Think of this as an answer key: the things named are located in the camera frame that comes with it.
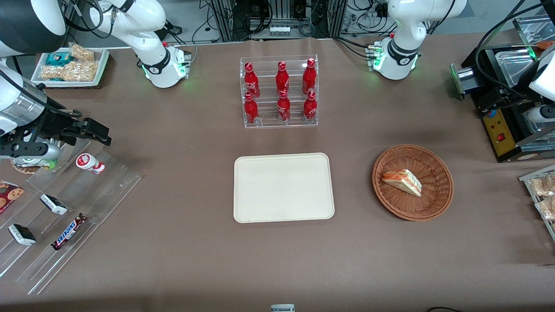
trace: table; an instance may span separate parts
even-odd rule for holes
[[[201,46],[190,79],[156,89],[131,50],[110,51],[101,90],[48,94],[110,128],[106,150],[143,176],[39,296],[0,280],[2,311],[552,311],[553,244],[518,177],[552,161],[497,164],[449,64],[477,34],[430,36],[408,78],[390,81],[332,40]],[[242,56],[317,53],[320,124],[244,129]],[[439,155],[455,184],[450,208],[403,221],[370,182],[386,148]],[[247,155],[323,152],[335,215],[239,224],[233,164]],[[26,176],[1,163],[3,179]]]

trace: cookie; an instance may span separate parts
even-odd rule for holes
[[[17,188],[17,189],[13,189],[8,193],[8,199],[9,200],[16,200],[18,199],[21,194],[23,194],[25,191],[23,189]]]

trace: red bottle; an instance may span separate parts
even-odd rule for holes
[[[316,120],[316,109],[318,104],[316,103],[316,93],[314,91],[309,91],[307,94],[307,99],[305,101],[305,107],[303,109],[302,118],[307,123],[313,123]]]
[[[258,116],[258,105],[253,100],[253,95],[250,93],[245,94],[245,113],[246,121],[250,124],[258,124],[260,117]]]
[[[314,65],[316,60],[309,58],[306,61],[306,69],[304,74],[302,74],[302,93],[306,94],[308,91],[314,91],[314,86],[316,86],[316,68]]]
[[[289,74],[285,67],[284,61],[279,61],[277,63],[276,92],[278,95],[281,90],[287,90],[287,92],[289,92]]]
[[[253,64],[245,64],[245,86],[247,92],[252,93],[257,99],[260,97],[260,86],[258,85],[258,76],[254,73]]]
[[[289,102],[287,95],[289,95],[287,90],[281,90],[277,100],[277,118],[282,122],[288,122],[291,117],[291,102]]]

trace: white tray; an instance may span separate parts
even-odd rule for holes
[[[104,68],[108,63],[108,57],[110,52],[102,48],[87,48],[94,52],[94,60],[98,62],[97,74],[94,76],[93,81],[56,81],[56,80],[45,80],[41,78],[42,67],[46,64],[46,58],[50,53],[43,53],[38,61],[37,67],[33,72],[31,81],[34,84],[44,83],[50,88],[75,88],[75,87],[94,87],[100,83],[102,74],[104,73]],[[69,48],[59,48],[56,52],[68,52]]]
[[[330,161],[324,153],[239,157],[233,217],[239,223],[333,217]]]

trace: brown basket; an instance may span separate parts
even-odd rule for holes
[[[405,193],[384,183],[384,173],[410,170],[422,183],[422,197]],[[384,206],[400,218],[427,221],[447,210],[453,199],[453,177],[445,163],[431,151],[411,144],[397,145],[383,152],[372,170],[372,184]]]

